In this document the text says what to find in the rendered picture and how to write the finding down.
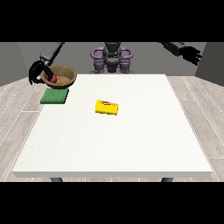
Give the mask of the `green square pad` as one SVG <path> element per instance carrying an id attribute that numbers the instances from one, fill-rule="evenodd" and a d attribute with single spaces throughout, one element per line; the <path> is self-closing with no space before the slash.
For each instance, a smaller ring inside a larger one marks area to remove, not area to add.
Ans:
<path id="1" fill-rule="evenodd" d="M 40 100 L 41 104 L 64 104 L 67 99 L 69 89 L 47 88 Z"/>

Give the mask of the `brown wooden bowl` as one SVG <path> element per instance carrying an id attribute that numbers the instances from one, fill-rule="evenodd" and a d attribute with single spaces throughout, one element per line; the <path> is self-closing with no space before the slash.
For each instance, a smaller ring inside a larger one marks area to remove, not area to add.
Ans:
<path id="1" fill-rule="evenodd" d="M 72 86 L 77 78 L 77 73 L 70 67 L 64 65 L 50 66 L 53 74 L 57 77 L 57 82 L 52 83 L 47 79 L 45 72 L 42 72 L 40 78 L 50 88 L 65 89 Z"/>

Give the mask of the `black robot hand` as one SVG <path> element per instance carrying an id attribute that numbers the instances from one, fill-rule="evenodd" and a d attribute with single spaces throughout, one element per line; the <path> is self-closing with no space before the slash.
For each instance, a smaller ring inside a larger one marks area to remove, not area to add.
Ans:
<path id="1" fill-rule="evenodd" d="M 50 81 L 53 78 L 52 70 L 41 60 L 35 61 L 29 69 L 29 82 L 32 85 L 33 83 L 44 84 L 42 79 L 39 79 L 39 76 L 42 72 L 47 74 L 47 79 Z"/>
<path id="2" fill-rule="evenodd" d="M 184 60 L 191 62 L 195 66 L 200 63 L 200 59 L 202 58 L 202 56 L 200 54 L 200 50 L 196 49 L 195 47 L 186 46 L 180 48 L 178 51 Z"/>

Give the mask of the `yellow cup with melon print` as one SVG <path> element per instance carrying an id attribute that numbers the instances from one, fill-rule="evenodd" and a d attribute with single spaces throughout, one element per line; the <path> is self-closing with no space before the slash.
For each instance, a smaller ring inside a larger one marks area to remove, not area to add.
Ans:
<path id="1" fill-rule="evenodd" d="M 95 112 L 107 115 L 117 115 L 119 105 L 109 101 L 97 100 Z"/>

